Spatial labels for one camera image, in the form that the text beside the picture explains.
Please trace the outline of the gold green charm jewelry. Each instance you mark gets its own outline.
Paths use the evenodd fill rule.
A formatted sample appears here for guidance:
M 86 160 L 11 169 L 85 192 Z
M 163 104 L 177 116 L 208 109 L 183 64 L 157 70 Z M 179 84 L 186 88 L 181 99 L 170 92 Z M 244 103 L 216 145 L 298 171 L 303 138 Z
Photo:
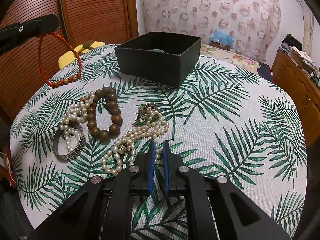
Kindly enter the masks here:
M 132 124 L 133 127 L 145 126 L 147 122 L 157 122 L 159 117 L 158 106 L 153 102 L 147 102 L 138 107 L 137 117 Z

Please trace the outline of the black jewelry box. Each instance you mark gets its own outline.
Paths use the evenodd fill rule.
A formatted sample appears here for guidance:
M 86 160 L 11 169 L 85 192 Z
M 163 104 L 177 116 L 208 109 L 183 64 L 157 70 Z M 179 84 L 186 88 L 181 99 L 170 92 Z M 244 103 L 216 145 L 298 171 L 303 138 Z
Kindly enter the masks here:
M 179 88 L 200 57 L 201 38 L 149 32 L 117 46 L 120 72 Z

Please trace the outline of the silver cuff bangle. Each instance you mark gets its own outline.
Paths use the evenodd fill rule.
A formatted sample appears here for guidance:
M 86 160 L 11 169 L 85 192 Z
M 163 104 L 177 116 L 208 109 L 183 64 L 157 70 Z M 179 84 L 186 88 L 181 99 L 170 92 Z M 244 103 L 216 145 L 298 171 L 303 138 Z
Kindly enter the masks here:
M 83 133 L 83 127 L 75 121 L 69 124 L 59 125 L 52 140 L 52 151 L 54 155 L 63 161 L 71 161 L 75 159 L 84 149 L 86 137 Z M 66 150 L 62 153 L 59 143 L 64 140 Z

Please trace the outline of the wooden louvered wardrobe door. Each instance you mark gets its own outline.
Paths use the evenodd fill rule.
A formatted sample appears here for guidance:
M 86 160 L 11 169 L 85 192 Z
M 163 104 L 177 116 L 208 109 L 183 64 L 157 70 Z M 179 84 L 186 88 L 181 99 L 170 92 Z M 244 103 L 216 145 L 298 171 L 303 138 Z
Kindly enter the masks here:
M 1 0 L 1 27 L 44 15 L 59 18 L 57 34 L 75 47 L 95 40 L 123 43 L 138 35 L 136 0 Z M 22 107 L 58 71 L 66 52 L 58 39 L 33 37 L 1 55 L 1 118 L 12 123 Z

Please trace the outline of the palm leaf tablecloth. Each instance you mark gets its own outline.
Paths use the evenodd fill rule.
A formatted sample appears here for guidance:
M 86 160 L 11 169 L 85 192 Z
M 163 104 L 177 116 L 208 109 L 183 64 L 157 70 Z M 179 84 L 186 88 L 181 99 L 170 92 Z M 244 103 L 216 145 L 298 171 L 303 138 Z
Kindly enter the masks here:
M 84 130 L 84 149 L 71 161 L 52 150 L 70 107 L 103 87 L 116 91 L 123 124 L 133 130 L 138 107 L 153 102 L 167 124 L 157 141 L 204 176 L 225 176 L 290 236 L 306 192 L 307 154 L 294 101 L 277 85 L 215 57 L 200 56 L 178 89 L 120 72 L 113 45 L 82 58 L 82 78 L 59 88 L 42 86 L 22 108 L 10 131 L 13 167 L 22 207 L 33 227 L 92 176 L 109 177 L 129 161 L 103 155 L 117 139 L 101 142 Z

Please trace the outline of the wooden sideboard cabinet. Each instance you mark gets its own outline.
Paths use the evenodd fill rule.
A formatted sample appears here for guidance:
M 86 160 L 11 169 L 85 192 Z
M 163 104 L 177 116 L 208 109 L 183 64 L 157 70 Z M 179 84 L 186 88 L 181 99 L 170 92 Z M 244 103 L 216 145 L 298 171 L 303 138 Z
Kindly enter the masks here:
M 319 137 L 319 89 L 289 56 L 277 51 L 272 65 L 276 85 L 285 90 L 297 108 L 306 145 L 310 146 Z

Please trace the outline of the floral bed quilt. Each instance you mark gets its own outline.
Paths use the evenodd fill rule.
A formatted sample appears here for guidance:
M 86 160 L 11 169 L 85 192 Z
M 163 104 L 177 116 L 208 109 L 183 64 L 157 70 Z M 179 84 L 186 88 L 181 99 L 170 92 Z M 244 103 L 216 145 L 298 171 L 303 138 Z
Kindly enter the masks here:
M 218 60 L 222 60 L 233 64 L 237 67 L 248 70 L 254 74 L 258 74 L 260 64 L 253 59 L 250 59 L 244 55 L 233 53 L 231 51 L 215 48 L 207 44 L 201 44 L 200 54 L 204 56 L 213 57 Z

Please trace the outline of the stack of folded clothes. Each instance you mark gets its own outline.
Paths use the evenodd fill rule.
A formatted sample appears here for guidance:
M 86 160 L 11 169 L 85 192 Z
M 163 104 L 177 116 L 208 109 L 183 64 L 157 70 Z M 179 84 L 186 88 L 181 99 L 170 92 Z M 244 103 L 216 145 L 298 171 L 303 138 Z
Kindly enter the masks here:
M 314 83 L 319 81 L 319 67 L 310 56 L 302 51 L 302 44 L 291 34 L 286 34 L 281 43 L 281 51 L 290 57 L 300 68 L 305 70 Z

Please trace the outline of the patterned sheer curtain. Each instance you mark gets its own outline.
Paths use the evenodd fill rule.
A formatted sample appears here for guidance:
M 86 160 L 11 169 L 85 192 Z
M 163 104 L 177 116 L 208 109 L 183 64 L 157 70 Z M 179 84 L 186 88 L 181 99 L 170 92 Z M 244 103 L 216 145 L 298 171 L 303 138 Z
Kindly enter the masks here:
M 146 32 L 230 35 L 232 51 L 264 61 L 281 21 L 278 0 L 142 0 Z

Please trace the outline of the cream side curtain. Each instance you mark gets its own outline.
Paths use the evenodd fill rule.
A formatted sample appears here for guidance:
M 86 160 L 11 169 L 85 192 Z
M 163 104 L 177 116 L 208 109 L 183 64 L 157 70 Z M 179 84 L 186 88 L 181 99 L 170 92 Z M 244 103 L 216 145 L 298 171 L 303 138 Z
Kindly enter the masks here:
M 302 4 L 302 9 L 304 21 L 303 51 L 310 55 L 312 51 L 314 15 L 306 3 Z

